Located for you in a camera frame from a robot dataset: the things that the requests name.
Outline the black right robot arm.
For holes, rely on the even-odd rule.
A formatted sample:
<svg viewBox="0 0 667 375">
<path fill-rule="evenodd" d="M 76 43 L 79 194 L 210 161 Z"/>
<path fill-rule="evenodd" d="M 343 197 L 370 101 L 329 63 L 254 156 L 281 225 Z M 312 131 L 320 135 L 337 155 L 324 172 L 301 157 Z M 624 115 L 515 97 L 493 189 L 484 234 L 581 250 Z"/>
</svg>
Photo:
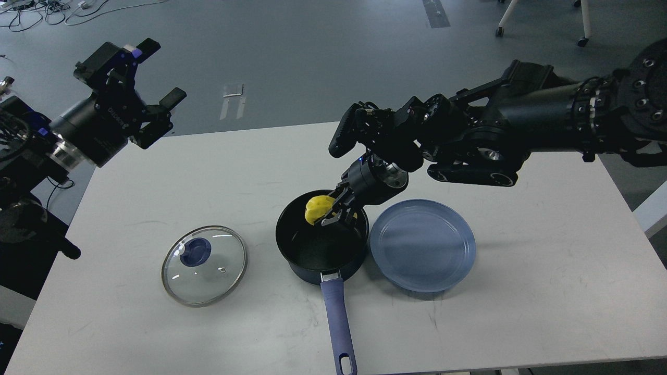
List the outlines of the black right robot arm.
<svg viewBox="0 0 667 375">
<path fill-rule="evenodd" d="M 643 49 L 629 66 L 583 81 L 553 66 L 514 60 L 496 80 L 452 97 L 410 97 L 399 109 L 350 105 L 328 146 L 340 158 L 365 153 L 341 175 L 311 224 L 352 225 L 365 206 L 403 192 L 409 173 L 429 162 L 436 181 L 512 187 L 536 152 L 580 152 L 590 163 L 617 154 L 636 168 L 665 166 L 666 42 Z"/>
</svg>

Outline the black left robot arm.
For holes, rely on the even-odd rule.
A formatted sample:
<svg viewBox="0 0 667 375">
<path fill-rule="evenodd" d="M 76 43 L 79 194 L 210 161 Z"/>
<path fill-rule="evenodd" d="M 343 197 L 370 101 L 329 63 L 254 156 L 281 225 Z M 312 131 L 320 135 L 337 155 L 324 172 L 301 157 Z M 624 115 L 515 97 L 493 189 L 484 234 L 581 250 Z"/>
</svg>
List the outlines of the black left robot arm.
<svg viewBox="0 0 667 375">
<path fill-rule="evenodd" d="M 90 96 L 55 119 L 17 96 L 2 101 L 2 245 L 43 240 L 79 258 L 32 189 L 49 179 L 64 184 L 81 163 L 101 168 L 128 143 L 147 149 L 172 130 L 172 111 L 186 92 L 176 87 L 148 105 L 135 90 L 138 67 L 159 49 L 150 38 L 137 46 L 103 43 L 73 71 Z"/>
</svg>

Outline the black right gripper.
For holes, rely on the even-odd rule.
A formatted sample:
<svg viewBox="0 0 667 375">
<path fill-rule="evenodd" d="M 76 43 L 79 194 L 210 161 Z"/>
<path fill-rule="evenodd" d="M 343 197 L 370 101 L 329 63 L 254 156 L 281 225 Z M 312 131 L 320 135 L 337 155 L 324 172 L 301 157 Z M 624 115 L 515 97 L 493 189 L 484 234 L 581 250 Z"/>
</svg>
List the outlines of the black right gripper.
<svg viewBox="0 0 667 375">
<path fill-rule="evenodd" d="M 323 201 L 320 226 L 354 228 L 364 206 L 379 206 L 406 190 L 409 173 L 377 156 L 361 156 L 341 176 L 341 185 Z"/>
</svg>

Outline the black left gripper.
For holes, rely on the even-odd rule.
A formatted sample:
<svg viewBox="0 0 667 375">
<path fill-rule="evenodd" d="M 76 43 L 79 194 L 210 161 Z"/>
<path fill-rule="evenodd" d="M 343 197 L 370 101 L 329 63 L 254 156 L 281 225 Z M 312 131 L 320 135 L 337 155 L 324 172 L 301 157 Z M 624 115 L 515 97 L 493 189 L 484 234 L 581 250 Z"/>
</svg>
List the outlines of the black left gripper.
<svg viewBox="0 0 667 375">
<path fill-rule="evenodd" d="M 86 161 L 102 168 L 129 142 L 147 149 L 173 128 L 172 111 L 187 94 L 173 88 L 155 105 L 144 105 L 135 90 L 138 66 L 160 49 L 147 38 L 136 47 L 103 43 L 73 76 L 91 89 L 52 121 L 53 133 L 78 149 Z"/>
</svg>

